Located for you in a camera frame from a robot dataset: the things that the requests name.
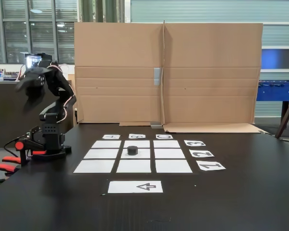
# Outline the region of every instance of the table leg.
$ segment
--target table leg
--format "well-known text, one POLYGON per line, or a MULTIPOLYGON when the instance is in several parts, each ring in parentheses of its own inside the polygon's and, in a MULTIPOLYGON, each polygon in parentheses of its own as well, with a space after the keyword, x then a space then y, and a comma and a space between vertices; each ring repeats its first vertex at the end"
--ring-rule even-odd
POLYGON ((285 128, 287 126, 288 121, 289 121, 289 108, 286 111, 286 113, 285 113, 285 115, 284 115, 284 117, 283 117, 278 129, 277 129, 277 132, 276 132, 276 135, 275 135, 276 138, 279 139, 281 137, 281 135, 283 134, 283 131, 285 130, 285 128))
POLYGON ((281 118, 280 118, 280 122, 283 121, 283 118, 286 114, 286 111, 288 110, 289 108, 289 101, 283 101, 283 105, 282 105, 282 108, 281 108, 281 118))

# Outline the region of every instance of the tape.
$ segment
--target tape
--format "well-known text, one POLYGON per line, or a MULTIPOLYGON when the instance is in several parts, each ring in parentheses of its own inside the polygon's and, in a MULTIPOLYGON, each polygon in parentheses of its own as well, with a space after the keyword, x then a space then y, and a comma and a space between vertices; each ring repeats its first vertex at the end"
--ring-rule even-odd
POLYGON ((159 67, 154 68, 154 85, 159 86, 160 85, 160 69, 159 67))

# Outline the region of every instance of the cardboard sheet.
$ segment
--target cardboard sheet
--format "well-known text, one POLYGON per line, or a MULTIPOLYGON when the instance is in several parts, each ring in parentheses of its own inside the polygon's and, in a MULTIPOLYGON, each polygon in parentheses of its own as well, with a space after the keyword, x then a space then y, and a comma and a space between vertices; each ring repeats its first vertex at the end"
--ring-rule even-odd
POLYGON ((247 129, 249 125, 233 123, 252 123, 254 119, 262 24, 165 27, 165 130, 254 132, 247 129))
POLYGON ((75 67, 78 115, 86 123, 160 121, 150 67, 75 67))
POLYGON ((168 123, 164 130, 177 133, 267 133, 247 123, 168 123))
POLYGON ((78 67, 161 67, 162 48, 161 24, 75 23, 78 67))
POLYGON ((160 24, 75 23, 79 122, 159 122, 162 56, 160 24))

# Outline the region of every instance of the number card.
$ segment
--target number card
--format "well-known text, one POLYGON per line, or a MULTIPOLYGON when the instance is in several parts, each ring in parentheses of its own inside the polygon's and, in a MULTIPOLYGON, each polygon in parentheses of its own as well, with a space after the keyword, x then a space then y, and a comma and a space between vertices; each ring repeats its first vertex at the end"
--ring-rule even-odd
POLYGON ((213 161, 196 161, 199 168, 204 171, 222 170, 226 169, 218 162, 213 161))
POLYGON ((130 134, 129 135, 129 139, 143 139, 145 138, 145 135, 141 135, 141 134, 130 134))
POLYGON ((168 139, 173 139, 173 137, 172 135, 163 134, 163 135, 156 135, 156 139, 168 140, 168 139))
POLYGON ((202 141, 184 141, 187 146, 206 146, 202 141))
POLYGON ((120 135, 104 135, 103 139, 105 140, 118 140, 120 135))
POLYGON ((209 151, 203 150, 189 150, 193 157, 212 157, 213 154, 209 151))

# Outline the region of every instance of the black table surface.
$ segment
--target black table surface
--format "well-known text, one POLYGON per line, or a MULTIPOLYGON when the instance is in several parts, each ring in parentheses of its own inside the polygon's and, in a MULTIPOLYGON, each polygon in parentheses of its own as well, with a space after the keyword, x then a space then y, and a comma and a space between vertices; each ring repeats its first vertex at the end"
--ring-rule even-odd
POLYGON ((153 152, 152 140, 165 132, 118 124, 70 130, 66 159, 31 161, 0 185, 0 231, 289 230, 288 144, 267 134, 172 134, 192 174, 73 174, 96 140, 129 133, 145 134, 153 152), (226 169, 200 170, 184 139, 203 141, 214 157, 199 159, 226 169), (112 180, 160 180, 163 193, 108 194, 112 180))

